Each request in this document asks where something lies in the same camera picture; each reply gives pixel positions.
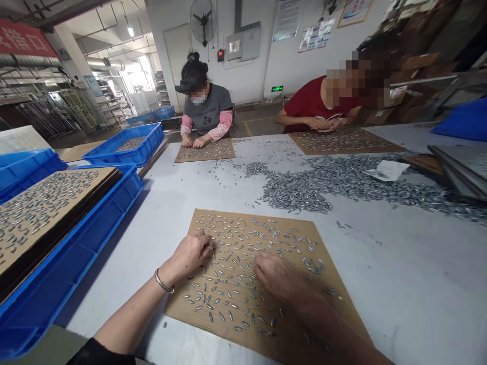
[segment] red sign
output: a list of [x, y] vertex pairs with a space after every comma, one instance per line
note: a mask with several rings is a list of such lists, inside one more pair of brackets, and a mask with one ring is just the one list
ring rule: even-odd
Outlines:
[[58, 57], [40, 29], [0, 20], [0, 53]]

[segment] woman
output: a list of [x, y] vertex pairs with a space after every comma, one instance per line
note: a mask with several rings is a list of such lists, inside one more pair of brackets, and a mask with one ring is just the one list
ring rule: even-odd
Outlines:
[[[68, 365], [134, 365], [135, 358], [130, 354], [141, 341], [162, 298], [173, 292], [177, 281], [200, 269], [211, 258], [216, 247], [216, 243], [202, 229], [183, 238], [169, 260], [105, 322]], [[315, 335], [326, 339], [337, 363], [392, 364], [341, 319], [287, 260], [261, 252], [253, 266], [265, 288], [294, 310]]]
[[[230, 93], [222, 86], [208, 81], [208, 65], [199, 60], [199, 53], [188, 55], [188, 62], [181, 72], [181, 84], [176, 91], [186, 94], [181, 136], [184, 147], [203, 148], [208, 142], [230, 137], [232, 122], [232, 100]], [[193, 125], [201, 136], [191, 140]]]
[[389, 93], [381, 62], [347, 61], [346, 68], [328, 70], [304, 85], [278, 113], [275, 122], [284, 133], [330, 132], [352, 123], [361, 106], [382, 107]]

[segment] hair bun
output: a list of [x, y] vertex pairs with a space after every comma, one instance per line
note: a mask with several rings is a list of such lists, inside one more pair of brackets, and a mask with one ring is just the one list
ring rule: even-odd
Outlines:
[[199, 61], [199, 53], [192, 52], [188, 55], [188, 61]]

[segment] white table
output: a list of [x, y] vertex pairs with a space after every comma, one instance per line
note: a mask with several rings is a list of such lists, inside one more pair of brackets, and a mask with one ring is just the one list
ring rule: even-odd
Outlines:
[[[417, 152], [426, 152], [427, 143], [478, 143], [431, 134], [425, 124], [369, 130]], [[170, 257], [186, 235], [194, 209], [204, 208], [314, 221], [374, 344], [396, 364], [485, 363], [487, 228], [419, 208], [391, 209], [385, 201], [354, 202], [333, 196], [327, 196], [334, 207], [328, 215], [288, 214], [266, 203], [253, 209], [245, 203], [262, 195], [265, 178], [239, 178], [245, 176], [241, 170], [246, 163], [269, 162], [273, 170], [300, 171], [307, 167], [299, 163], [312, 156], [303, 155], [287, 135], [236, 139], [236, 159], [218, 162], [220, 186], [214, 174], [208, 174], [215, 161], [174, 164], [179, 148], [179, 143], [170, 144], [146, 174], [143, 194], [108, 244], [113, 252], [105, 254], [110, 254], [106, 261], [100, 258], [98, 265], [104, 266], [97, 277], [83, 281], [68, 302], [66, 312], [75, 310], [68, 330], [92, 336]], [[301, 156], [288, 156], [289, 152]], [[337, 220], [351, 225], [351, 233], [345, 235]], [[146, 352], [139, 353], [149, 361], [273, 363], [165, 317], [162, 308], [145, 339]]]

